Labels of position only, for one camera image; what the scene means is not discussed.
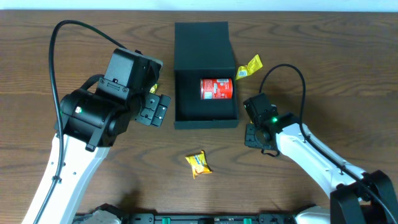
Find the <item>red soda can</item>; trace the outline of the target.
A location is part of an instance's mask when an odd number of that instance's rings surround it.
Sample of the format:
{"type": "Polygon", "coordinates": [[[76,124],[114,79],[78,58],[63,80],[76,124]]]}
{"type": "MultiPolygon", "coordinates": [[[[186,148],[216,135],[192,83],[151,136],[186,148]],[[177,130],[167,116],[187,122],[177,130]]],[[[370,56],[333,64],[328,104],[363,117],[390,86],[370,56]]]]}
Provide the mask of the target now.
{"type": "Polygon", "coordinates": [[[200,80],[202,100],[232,99],[233,81],[230,78],[211,78],[200,80]]]}

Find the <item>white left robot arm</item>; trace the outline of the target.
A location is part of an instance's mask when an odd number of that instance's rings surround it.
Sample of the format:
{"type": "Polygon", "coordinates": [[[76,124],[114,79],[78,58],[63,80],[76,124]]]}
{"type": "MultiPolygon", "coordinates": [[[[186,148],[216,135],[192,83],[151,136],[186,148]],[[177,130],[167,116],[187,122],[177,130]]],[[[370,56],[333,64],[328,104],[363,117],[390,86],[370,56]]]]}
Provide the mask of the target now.
{"type": "Polygon", "coordinates": [[[46,170],[24,223],[72,223],[90,180],[130,121],[159,127],[170,97],[134,96],[131,110],[77,89],[60,103],[62,133],[52,139],[46,170]]]}

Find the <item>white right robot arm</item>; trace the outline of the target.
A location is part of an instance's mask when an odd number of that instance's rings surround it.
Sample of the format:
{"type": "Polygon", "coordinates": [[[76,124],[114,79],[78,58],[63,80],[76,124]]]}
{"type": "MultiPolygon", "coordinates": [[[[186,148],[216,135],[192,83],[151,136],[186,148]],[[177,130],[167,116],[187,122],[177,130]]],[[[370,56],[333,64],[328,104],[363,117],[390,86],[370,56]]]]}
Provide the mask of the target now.
{"type": "Polygon", "coordinates": [[[272,157],[289,157],[330,199],[328,209],[314,206],[296,214],[296,223],[397,223],[397,197],[385,173],[349,163],[291,113],[266,110],[248,116],[245,145],[272,157]]]}

